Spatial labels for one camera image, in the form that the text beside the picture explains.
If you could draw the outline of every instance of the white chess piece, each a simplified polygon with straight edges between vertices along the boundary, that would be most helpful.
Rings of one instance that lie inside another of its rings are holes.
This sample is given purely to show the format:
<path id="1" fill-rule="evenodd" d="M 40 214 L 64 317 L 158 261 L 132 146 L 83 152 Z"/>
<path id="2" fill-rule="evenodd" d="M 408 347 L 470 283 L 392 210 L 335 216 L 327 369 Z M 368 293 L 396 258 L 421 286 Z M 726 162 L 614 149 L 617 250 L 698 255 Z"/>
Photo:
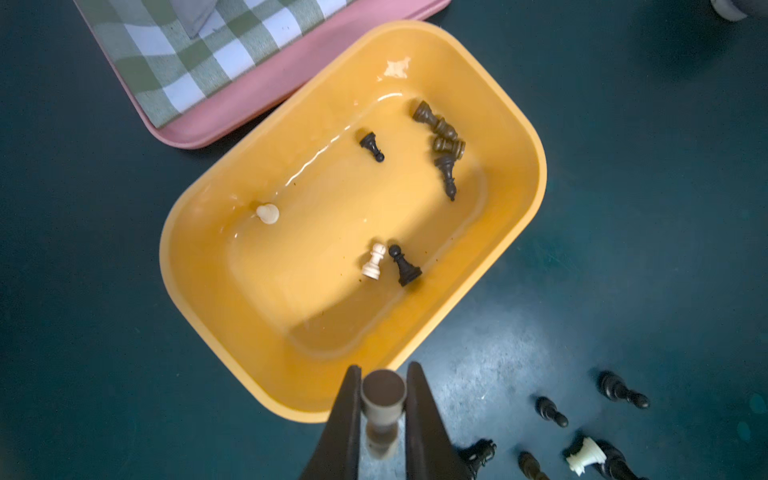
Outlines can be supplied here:
<path id="1" fill-rule="evenodd" d="M 256 209 L 256 215 L 261 221 L 267 225 L 271 225 L 277 222 L 277 219 L 280 218 L 280 210 L 272 204 L 264 204 Z"/>
<path id="2" fill-rule="evenodd" d="M 565 461 L 570 465 L 571 470 L 576 472 L 576 475 L 581 477 L 584 473 L 584 467 L 592 465 L 593 463 L 605 463 L 605 454 L 598 444 L 589 437 L 584 437 L 584 442 L 581 444 L 581 450 L 577 454 L 571 455 L 566 458 Z"/>
<path id="3" fill-rule="evenodd" d="M 381 243 L 374 243 L 373 248 L 371 249 L 371 260 L 362 266 L 362 274 L 369 276 L 374 280 L 378 280 L 379 274 L 381 273 L 379 262 L 382 261 L 382 258 L 384 258 L 385 255 L 386 247 Z"/>
<path id="4" fill-rule="evenodd" d="M 383 460 L 397 451 L 398 426 L 406 404 L 406 381 L 392 370 L 374 370 L 360 388 L 361 410 L 368 419 L 366 446 L 373 458 Z"/>

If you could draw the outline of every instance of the black chess piece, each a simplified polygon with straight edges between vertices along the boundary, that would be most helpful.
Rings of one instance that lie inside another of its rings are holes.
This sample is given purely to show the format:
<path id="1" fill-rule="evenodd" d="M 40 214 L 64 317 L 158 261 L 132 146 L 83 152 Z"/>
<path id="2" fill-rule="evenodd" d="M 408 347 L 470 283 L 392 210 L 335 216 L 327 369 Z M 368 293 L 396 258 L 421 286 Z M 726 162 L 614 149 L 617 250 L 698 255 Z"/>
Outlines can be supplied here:
<path id="1" fill-rule="evenodd" d="M 390 246 L 389 255 L 394 259 L 395 263 L 397 263 L 397 268 L 400 270 L 400 286 L 408 285 L 422 274 L 422 269 L 408 263 L 406 256 L 402 254 L 400 245 Z"/>
<path id="2" fill-rule="evenodd" d="M 538 460 L 528 452 L 520 454 L 518 465 L 520 465 L 523 475 L 529 478 L 529 480 L 549 480 L 549 477 L 541 471 L 541 465 L 538 464 Z"/>
<path id="3" fill-rule="evenodd" d="M 429 108 L 427 102 L 422 101 L 416 108 L 416 112 L 413 114 L 413 119 L 430 126 L 433 132 L 441 137 L 448 138 L 449 140 L 456 140 L 458 134 L 456 129 L 452 127 L 443 117 L 437 117 L 432 113 L 432 109 Z"/>
<path id="4" fill-rule="evenodd" d="M 469 467 L 472 480 L 478 477 L 481 467 L 485 467 L 496 455 L 496 444 L 491 439 L 480 439 L 474 445 L 458 451 L 458 457 Z"/>
<path id="5" fill-rule="evenodd" d="M 594 467 L 608 480 L 648 480 L 638 478 L 627 465 L 624 454 L 608 442 L 597 442 L 600 450 L 605 454 L 605 463 L 595 463 Z"/>
<path id="6" fill-rule="evenodd" d="M 449 140 L 443 137 L 435 137 L 435 141 L 432 142 L 432 149 L 438 153 L 450 152 L 456 157 L 456 160 L 461 160 L 464 156 L 464 149 L 467 143 L 462 139 Z"/>
<path id="7" fill-rule="evenodd" d="M 598 381 L 600 392 L 614 402 L 627 400 L 639 409 L 647 409 L 650 400 L 642 393 L 629 390 L 624 380 L 613 372 L 602 372 Z"/>
<path id="8" fill-rule="evenodd" d="M 384 161 L 384 154 L 376 146 L 376 134 L 373 132 L 367 134 L 360 141 L 360 147 L 363 147 L 366 150 L 370 150 L 377 162 L 382 163 Z"/>
<path id="9" fill-rule="evenodd" d="M 536 411 L 544 420 L 553 420 L 562 428 L 568 426 L 568 418 L 558 412 L 558 406 L 545 396 L 538 397 L 536 400 Z"/>
<path id="10" fill-rule="evenodd" d="M 456 183 L 453 178 L 453 166 L 456 165 L 456 158 L 453 155 L 443 155 L 435 160 L 435 166 L 442 172 L 442 181 L 445 184 L 445 194 L 451 199 L 456 199 Z"/>

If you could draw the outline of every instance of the gray fabric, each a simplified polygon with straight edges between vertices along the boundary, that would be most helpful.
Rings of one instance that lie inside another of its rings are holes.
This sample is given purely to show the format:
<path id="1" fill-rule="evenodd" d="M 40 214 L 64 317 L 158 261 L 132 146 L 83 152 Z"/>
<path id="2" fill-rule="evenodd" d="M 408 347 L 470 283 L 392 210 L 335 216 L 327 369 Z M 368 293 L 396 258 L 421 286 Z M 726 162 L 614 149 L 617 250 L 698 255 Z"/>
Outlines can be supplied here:
<path id="1" fill-rule="evenodd" d="M 216 8 L 217 0 L 170 0 L 176 15 L 190 38 L 197 37 L 203 23 Z"/>
<path id="2" fill-rule="evenodd" d="M 739 10 L 751 17 L 768 17 L 768 0 L 731 0 Z"/>

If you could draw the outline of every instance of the green checkered cloth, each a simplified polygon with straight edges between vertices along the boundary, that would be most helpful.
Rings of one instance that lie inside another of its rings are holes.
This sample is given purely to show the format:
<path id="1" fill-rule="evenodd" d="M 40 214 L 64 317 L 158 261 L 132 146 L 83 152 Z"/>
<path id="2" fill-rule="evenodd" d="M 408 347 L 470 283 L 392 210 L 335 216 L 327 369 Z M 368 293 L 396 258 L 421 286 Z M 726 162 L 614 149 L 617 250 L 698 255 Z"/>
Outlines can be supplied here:
<path id="1" fill-rule="evenodd" d="M 219 0 L 195 38 L 168 0 L 75 1 L 159 128 L 353 0 Z"/>

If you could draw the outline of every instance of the chess piece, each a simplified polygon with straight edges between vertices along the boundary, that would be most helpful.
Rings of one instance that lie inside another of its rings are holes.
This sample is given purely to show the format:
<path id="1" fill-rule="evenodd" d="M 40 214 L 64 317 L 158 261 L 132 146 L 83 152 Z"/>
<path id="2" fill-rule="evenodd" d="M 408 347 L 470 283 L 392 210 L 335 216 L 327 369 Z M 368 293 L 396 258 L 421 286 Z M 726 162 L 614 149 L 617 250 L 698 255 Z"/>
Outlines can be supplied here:
<path id="1" fill-rule="evenodd" d="M 605 454 L 605 462 L 595 465 L 598 472 L 608 480 L 648 480 L 638 478 L 627 465 L 624 454 L 608 442 L 598 442 L 600 450 Z"/>
<path id="2" fill-rule="evenodd" d="M 538 464 L 538 460 L 528 452 L 520 454 L 518 465 L 520 465 L 523 475 L 529 480 L 549 480 L 549 477 L 541 471 L 541 465 Z"/>
<path id="3" fill-rule="evenodd" d="M 378 280 L 379 274 L 381 273 L 379 262 L 382 261 L 382 258 L 384 258 L 385 255 L 386 247 L 381 243 L 374 243 L 373 248 L 371 249 L 371 260 L 362 266 L 362 274 L 373 278 L 374 280 Z"/>
<path id="4" fill-rule="evenodd" d="M 397 263 L 397 268 L 400 270 L 400 280 L 398 280 L 400 286 L 408 285 L 422 274 L 422 269 L 408 263 L 405 255 L 402 254 L 402 250 L 400 250 L 400 245 L 390 246 L 389 255 L 394 259 L 395 263 Z"/>
<path id="5" fill-rule="evenodd" d="M 538 397 L 536 400 L 536 411 L 544 420 L 554 420 L 560 427 L 568 426 L 568 418 L 558 412 L 558 407 L 545 396 Z"/>
<path id="6" fill-rule="evenodd" d="M 581 443 L 581 450 L 567 457 L 565 461 L 568 462 L 571 470 L 581 477 L 581 474 L 584 473 L 584 467 L 594 463 L 600 464 L 605 462 L 605 454 L 593 439 L 584 437 L 584 441 Z"/>
<path id="7" fill-rule="evenodd" d="M 432 131 L 441 137 L 448 138 L 449 140 L 456 140 L 458 138 L 456 129 L 445 121 L 443 117 L 436 117 L 425 101 L 422 101 L 419 107 L 416 108 L 413 119 L 419 123 L 429 125 Z"/>
<path id="8" fill-rule="evenodd" d="M 600 392 L 614 402 L 626 400 L 639 409 L 647 409 L 650 400 L 642 393 L 629 390 L 624 380 L 613 372 L 602 372 L 599 380 Z"/>
<path id="9" fill-rule="evenodd" d="M 264 204 L 256 208 L 256 216 L 267 225 L 272 225 L 280 218 L 280 210 L 272 204 Z"/>
<path id="10" fill-rule="evenodd" d="M 462 139 L 448 140 L 443 137 L 435 137 L 435 141 L 432 142 L 432 149 L 438 153 L 450 152 L 456 157 L 456 160 L 461 160 L 464 156 L 464 149 L 467 143 Z"/>
<path id="11" fill-rule="evenodd" d="M 376 134 L 373 132 L 367 134 L 360 141 L 360 147 L 370 150 L 377 162 L 382 163 L 384 161 L 384 154 L 376 146 Z"/>
<path id="12" fill-rule="evenodd" d="M 480 468 L 485 467 L 485 464 L 496 455 L 496 444 L 491 439 L 480 439 L 474 445 L 457 453 L 462 462 L 469 467 L 472 480 L 475 480 Z"/>
<path id="13" fill-rule="evenodd" d="M 392 370 L 374 370 L 362 380 L 362 413 L 368 419 L 366 447 L 373 458 L 389 458 L 397 451 L 397 422 L 407 390 L 406 381 Z"/>
<path id="14" fill-rule="evenodd" d="M 443 155 L 435 160 L 435 166 L 442 173 L 442 181 L 445 184 L 445 194 L 451 199 L 456 199 L 456 184 L 453 178 L 453 166 L 456 164 L 456 158 L 453 155 Z"/>

